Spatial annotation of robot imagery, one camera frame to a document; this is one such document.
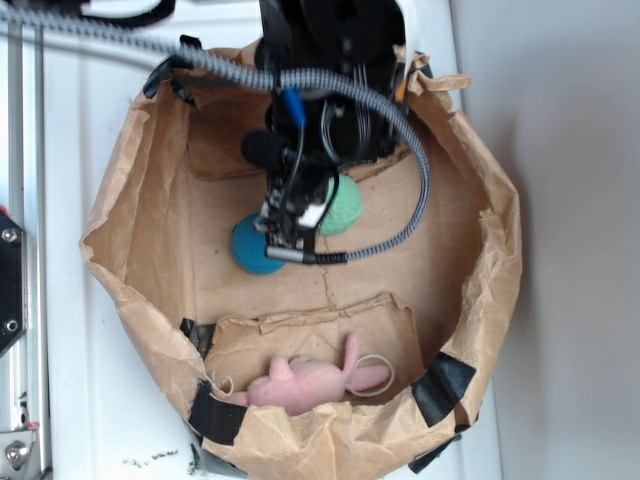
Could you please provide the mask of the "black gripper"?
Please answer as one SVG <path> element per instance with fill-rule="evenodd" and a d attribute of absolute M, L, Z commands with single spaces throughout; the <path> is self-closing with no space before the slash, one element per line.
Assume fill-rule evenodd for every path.
<path fill-rule="evenodd" d="M 399 137 L 391 123 L 364 103 L 325 95 L 304 100 L 286 90 L 272 105 L 266 130 L 287 139 L 282 168 L 265 170 L 267 193 L 257 219 L 267 257 L 317 262 L 319 223 L 327 210 L 331 178 L 348 175 L 392 154 Z"/>

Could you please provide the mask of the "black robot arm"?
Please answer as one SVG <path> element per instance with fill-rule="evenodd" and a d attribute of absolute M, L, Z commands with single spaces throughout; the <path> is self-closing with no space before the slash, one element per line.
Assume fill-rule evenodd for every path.
<path fill-rule="evenodd" d="M 396 2 L 263 1 L 260 11 L 258 69 L 328 70 L 405 105 L 406 63 L 396 50 L 407 33 Z M 242 142 L 244 158 L 267 178 L 254 227 L 266 257 L 312 263 L 316 237 L 347 186 L 342 172 L 389 156 L 399 136 L 365 104 L 327 87 L 277 88 L 265 123 Z"/>

